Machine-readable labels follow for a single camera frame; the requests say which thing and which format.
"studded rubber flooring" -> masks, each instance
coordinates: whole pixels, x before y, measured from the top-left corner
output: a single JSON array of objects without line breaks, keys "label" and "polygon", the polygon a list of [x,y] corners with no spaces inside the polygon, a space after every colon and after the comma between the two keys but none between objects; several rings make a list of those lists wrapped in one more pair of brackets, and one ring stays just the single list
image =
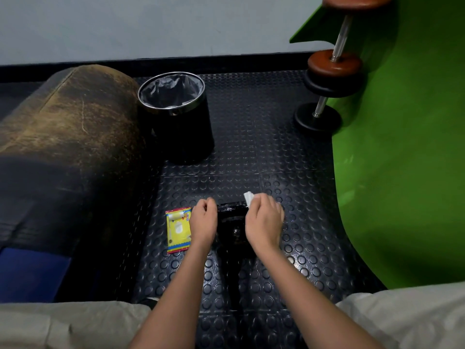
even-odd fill
[{"label": "studded rubber flooring", "polygon": [[[167,254],[164,211],[212,196],[218,204],[266,192],[282,203],[282,250],[334,303],[384,289],[353,249],[335,193],[331,139],[314,140],[293,124],[294,108],[317,97],[303,71],[203,75],[215,149],[199,165],[152,167],[134,235],[146,233],[132,301],[160,296],[183,252]],[[205,263],[200,348],[305,347],[273,280],[257,259],[228,259],[215,242]]]}]

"dumbbell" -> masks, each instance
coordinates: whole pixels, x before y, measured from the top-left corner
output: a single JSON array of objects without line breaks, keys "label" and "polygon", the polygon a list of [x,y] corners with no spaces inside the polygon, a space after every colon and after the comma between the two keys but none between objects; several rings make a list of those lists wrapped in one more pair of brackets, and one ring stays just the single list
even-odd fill
[{"label": "dumbbell", "polygon": [[333,50],[313,53],[308,59],[304,84],[320,98],[318,103],[300,105],[294,112],[296,125],[306,132],[336,132],[342,125],[339,113],[326,105],[328,98],[343,98],[357,93],[363,86],[362,60],[343,52],[352,25],[353,14],[385,6],[391,0],[323,0],[324,7],[346,12]]}]

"silver metal rim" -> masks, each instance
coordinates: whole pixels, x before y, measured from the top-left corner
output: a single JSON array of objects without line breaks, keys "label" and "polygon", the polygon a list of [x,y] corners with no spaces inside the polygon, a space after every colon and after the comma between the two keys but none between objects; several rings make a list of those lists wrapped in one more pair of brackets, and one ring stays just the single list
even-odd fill
[{"label": "silver metal rim", "polygon": [[[197,98],[191,100],[190,102],[188,102],[188,103],[186,103],[184,105],[180,105],[180,106],[177,106],[177,107],[174,107],[174,108],[169,108],[169,109],[157,108],[157,107],[154,107],[154,106],[142,101],[142,99],[140,98],[140,93],[141,93],[142,89],[144,89],[147,84],[149,84],[150,82],[153,82],[154,80],[156,80],[156,79],[158,79],[160,77],[164,77],[164,76],[168,76],[168,75],[172,75],[172,74],[184,74],[184,75],[193,76],[195,78],[200,79],[201,82],[202,82],[203,88],[202,88],[202,91],[200,92],[200,94],[197,96]],[[204,98],[205,98],[205,81],[201,77],[197,76],[196,74],[193,74],[193,73],[190,73],[190,72],[183,72],[183,71],[166,72],[166,73],[162,73],[162,74],[159,74],[157,76],[154,76],[154,77],[148,79],[147,81],[145,81],[139,87],[139,90],[137,91],[137,99],[139,100],[139,103],[142,104],[146,108],[147,111],[150,111],[150,112],[153,112],[153,113],[167,113],[169,115],[178,115],[178,114],[181,114],[181,113],[184,113],[184,112],[191,111],[192,109],[199,106]]]}]

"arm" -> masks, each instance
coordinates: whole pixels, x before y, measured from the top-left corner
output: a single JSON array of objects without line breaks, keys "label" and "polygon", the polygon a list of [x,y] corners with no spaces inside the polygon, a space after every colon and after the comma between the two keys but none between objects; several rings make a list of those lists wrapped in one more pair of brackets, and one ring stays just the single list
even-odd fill
[{"label": "arm", "polygon": [[285,299],[309,348],[383,347],[315,288],[279,249],[284,211],[264,193],[255,195],[246,216],[246,235]]},{"label": "arm", "polygon": [[[201,199],[193,208],[191,246],[157,306],[131,342],[131,349],[194,348],[204,266],[218,224],[216,202]],[[181,328],[176,335],[172,329]]]}]

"hand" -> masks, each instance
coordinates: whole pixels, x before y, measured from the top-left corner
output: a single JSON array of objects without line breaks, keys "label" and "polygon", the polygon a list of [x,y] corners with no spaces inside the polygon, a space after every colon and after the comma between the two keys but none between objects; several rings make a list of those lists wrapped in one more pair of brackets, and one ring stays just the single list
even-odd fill
[{"label": "hand", "polygon": [[246,236],[255,253],[279,248],[284,210],[266,193],[253,196],[246,215]]},{"label": "hand", "polygon": [[211,197],[206,200],[201,199],[192,208],[189,224],[191,227],[191,247],[199,245],[206,249],[206,252],[210,251],[218,226],[218,208],[215,200]]}]

